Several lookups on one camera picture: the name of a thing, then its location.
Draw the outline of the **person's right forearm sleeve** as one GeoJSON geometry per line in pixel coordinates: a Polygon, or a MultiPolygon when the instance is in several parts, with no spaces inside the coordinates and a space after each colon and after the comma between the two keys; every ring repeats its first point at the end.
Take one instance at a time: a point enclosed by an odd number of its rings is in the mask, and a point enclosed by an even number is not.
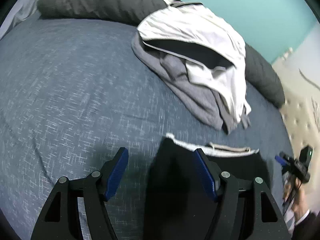
{"type": "Polygon", "coordinates": [[[315,214],[307,208],[300,208],[294,211],[295,228],[292,239],[318,239],[319,237],[319,213],[315,214]]]}

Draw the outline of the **person's right hand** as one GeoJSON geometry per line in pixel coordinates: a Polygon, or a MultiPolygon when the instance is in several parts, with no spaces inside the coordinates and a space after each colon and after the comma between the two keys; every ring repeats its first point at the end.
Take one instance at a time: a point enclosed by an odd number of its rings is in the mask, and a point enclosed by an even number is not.
{"type": "MultiPolygon", "coordinates": [[[[289,183],[285,184],[283,194],[284,200],[287,200],[287,198],[289,197],[292,191],[292,187],[293,186],[289,183]]],[[[298,178],[295,179],[295,185],[293,188],[295,193],[293,194],[293,203],[291,205],[291,210],[294,213],[295,221],[298,222],[305,216],[305,214],[309,214],[310,209],[308,206],[308,202],[306,201],[305,191],[302,187],[302,182],[298,178]]]]}

